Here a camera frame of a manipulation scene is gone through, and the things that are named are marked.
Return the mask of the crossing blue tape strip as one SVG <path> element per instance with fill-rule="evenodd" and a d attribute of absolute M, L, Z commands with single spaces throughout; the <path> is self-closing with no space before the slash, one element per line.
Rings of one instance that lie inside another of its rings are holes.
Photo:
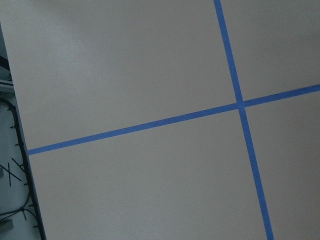
<path fill-rule="evenodd" d="M 218 19 L 219 29 L 223 41 L 224 51 L 227 59 L 228 69 L 232 81 L 233 91 L 235 95 L 236 105 L 240 117 L 241 127 L 244 135 L 244 140 L 247 148 L 247 153 L 250 161 L 250 167 L 255 184 L 255 189 L 258 197 L 259 207 L 261 211 L 262 221 L 265 229 L 266 238 L 268 240 L 274 239 L 274 233 L 266 202 L 266 197 L 263 189 L 263 183 L 260 175 L 260 170 L 257 162 L 253 139 L 250 131 L 248 117 L 246 113 L 245 102 L 241 91 L 241 86 L 238 78 L 237 68 L 233 56 L 232 46 L 229 38 L 229 33 L 225 21 L 222 3 L 219 0 L 215 0 L 214 7 Z"/>

